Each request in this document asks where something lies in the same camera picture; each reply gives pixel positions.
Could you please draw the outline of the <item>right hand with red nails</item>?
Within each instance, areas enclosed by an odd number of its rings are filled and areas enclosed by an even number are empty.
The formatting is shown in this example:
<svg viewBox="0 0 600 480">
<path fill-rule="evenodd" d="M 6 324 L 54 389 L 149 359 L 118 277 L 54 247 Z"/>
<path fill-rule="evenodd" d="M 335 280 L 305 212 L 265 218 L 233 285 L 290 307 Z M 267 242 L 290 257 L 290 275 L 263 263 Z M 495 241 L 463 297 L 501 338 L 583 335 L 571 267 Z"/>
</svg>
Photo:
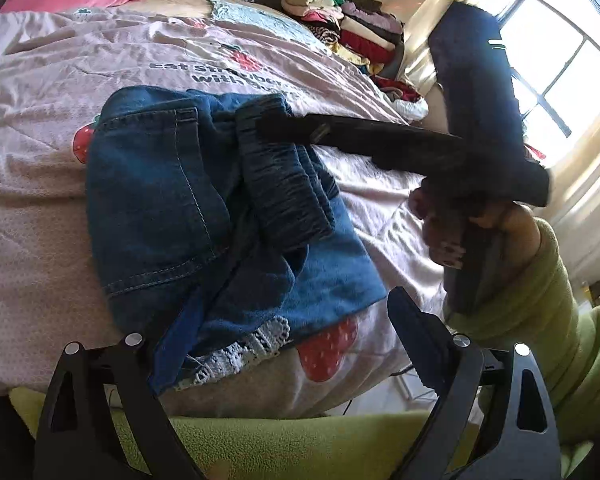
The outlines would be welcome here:
<svg viewBox="0 0 600 480">
<path fill-rule="evenodd" d="M 416 188 L 408 198 L 408 208 L 422 220 L 422 238 L 429 248 L 430 259 L 448 269 L 460 270 L 466 248 L 462 244 L 461 228 L 444 220 L 434 192 L 425 185 Z M 491 200 L 481 216 L 469 222 L 481 229 L 496 229 L 504 234 L 504 263 L 520 269 L 538 252 L 541 234 L 532 214 L 524 206 L 510 200 Z"/>
</svg>

